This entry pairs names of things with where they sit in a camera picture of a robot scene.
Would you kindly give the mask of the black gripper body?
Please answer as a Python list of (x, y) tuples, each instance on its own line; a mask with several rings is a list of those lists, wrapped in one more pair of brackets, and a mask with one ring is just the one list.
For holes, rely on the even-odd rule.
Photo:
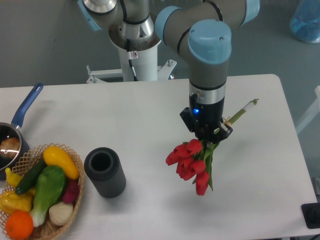
[(232, 127), (223, 123), (223, 108), (223, 99), (217, 103), (204, 104), (200, 103), (200, 97), (193, 93), (189, 97), (189, 106), (180, 113), (180, 117), (196, 138), (198, 134), (208, 134), (211, 143), (213, 135), (223, 135), (227, 139), (233, 132)]

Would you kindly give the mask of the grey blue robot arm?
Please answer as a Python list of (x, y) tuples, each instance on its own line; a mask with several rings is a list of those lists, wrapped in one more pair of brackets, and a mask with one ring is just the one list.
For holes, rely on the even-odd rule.
[(92, 28), (108, 31), (117, 47), (123, 80), (159, 78), (157, 47), (174, 50), (189, 66), (189, 106), (180, 116), (188, 130), (205, 143), (217, 144), (232, 133), (223, 109), (232, 27), (253, 20), (258, 0), (204, 0), (183, 10), (168, 6), (152, 15), (147, 0), (80, 0)]

